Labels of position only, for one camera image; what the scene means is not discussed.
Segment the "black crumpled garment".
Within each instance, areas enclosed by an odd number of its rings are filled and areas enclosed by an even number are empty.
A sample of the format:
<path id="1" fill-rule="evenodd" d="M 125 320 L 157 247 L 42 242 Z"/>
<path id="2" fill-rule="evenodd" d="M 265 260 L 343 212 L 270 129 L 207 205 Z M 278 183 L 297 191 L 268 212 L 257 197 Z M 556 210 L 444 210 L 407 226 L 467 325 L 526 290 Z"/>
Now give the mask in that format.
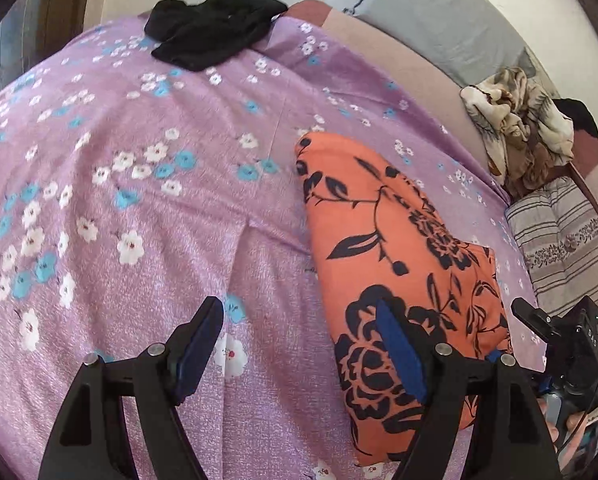
<path id="1" fill-rule="evenodd" d="M 222 64 L 263 39 L 274 18 L 288 11 L 279 0 L 161 0 L 144 32 L 157 41 L 157 60 L 190 72 Z"/>

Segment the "grey pillow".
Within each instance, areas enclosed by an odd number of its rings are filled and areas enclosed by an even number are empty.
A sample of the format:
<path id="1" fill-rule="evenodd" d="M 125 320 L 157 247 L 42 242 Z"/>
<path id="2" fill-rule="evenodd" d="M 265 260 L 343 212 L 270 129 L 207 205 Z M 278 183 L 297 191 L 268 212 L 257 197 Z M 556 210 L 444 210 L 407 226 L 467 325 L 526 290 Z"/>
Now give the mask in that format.
<path id="1" fill-rule="evenodd" d="M 461 87 L 505 67 L 538 73 L 527 44 L 489 0 L 357 0 L 346 13 L 405 44 Z"/>

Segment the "small black cloth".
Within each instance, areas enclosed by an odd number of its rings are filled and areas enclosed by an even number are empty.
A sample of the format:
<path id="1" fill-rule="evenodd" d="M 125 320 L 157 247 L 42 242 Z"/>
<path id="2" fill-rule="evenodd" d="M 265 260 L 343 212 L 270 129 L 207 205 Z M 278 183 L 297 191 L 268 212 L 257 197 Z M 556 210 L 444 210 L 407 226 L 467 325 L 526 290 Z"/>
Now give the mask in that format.
<path id="1" fill-rule="evenodd" d="M 598 139 L 596 122 L 583 102 L 574 99 L 554 99 L 554 104 L 562 114 L 572 120 L 576 130 L 584 130 L 593 138 Z"/>

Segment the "orange black floral garment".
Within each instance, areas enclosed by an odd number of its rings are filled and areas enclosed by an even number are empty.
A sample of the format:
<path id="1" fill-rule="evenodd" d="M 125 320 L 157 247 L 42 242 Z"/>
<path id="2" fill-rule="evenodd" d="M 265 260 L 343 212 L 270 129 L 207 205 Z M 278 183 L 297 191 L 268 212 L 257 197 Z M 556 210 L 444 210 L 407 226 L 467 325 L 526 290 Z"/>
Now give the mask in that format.
<path id="1" fill-rule="evenodd" d="M 421 335 L 468 358 L 509 351 L 494 252 L 453 236 L 424 191 L 361 143 L 309 133 L 296 155 L 356 459 L 394 462 L 424 406 L 395 369 L 377 306 L 394 302 Z"/>

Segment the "striped grey folded blanket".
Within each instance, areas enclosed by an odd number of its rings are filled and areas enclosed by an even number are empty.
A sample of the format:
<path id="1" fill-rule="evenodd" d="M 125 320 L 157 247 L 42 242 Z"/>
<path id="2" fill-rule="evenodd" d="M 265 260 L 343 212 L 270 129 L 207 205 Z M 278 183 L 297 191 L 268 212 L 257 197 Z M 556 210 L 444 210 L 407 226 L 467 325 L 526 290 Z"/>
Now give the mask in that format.
<path id="1" fill-rule="evenodd" d="M 539 308 L 563 315 L 585 296 L 598 307 L 598 213 L 576 182 L 557 178 L 512 204 L 505 217 Z"/>

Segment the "purple floral bed sheet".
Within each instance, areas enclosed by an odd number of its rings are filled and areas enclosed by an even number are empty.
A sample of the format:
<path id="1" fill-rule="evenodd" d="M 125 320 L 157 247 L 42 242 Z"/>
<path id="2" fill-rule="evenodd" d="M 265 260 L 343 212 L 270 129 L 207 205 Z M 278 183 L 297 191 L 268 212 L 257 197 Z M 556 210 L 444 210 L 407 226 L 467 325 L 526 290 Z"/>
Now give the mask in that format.
<path id="1" fill-rule="evenodd" d="M 226 322 L 180 419 L 212 479 L 386 478 L 360 467 L 311 260 L 294 148 L 348 136 L 496 255 L 533 298 L 508 199 L 412 92 L 283 16 L 200 73 L 142 18 L 93 28 L 0 92 L 0 456 L 33 479 L 84 356 L 136 356 L 207 296 Z"/>

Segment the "beige floral crumpled cloth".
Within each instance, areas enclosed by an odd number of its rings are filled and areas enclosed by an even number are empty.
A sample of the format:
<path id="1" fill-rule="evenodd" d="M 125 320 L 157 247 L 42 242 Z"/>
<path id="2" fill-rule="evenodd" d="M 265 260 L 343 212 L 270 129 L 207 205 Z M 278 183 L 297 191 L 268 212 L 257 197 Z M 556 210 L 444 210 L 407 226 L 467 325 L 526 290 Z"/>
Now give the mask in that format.
<path id="1" fill-rule="evenodd" d="M 491 176 L 514 200 L 574 159 L 572 119 L 522 68 L 504 67 L 459 95 L 481 134 Z"/>

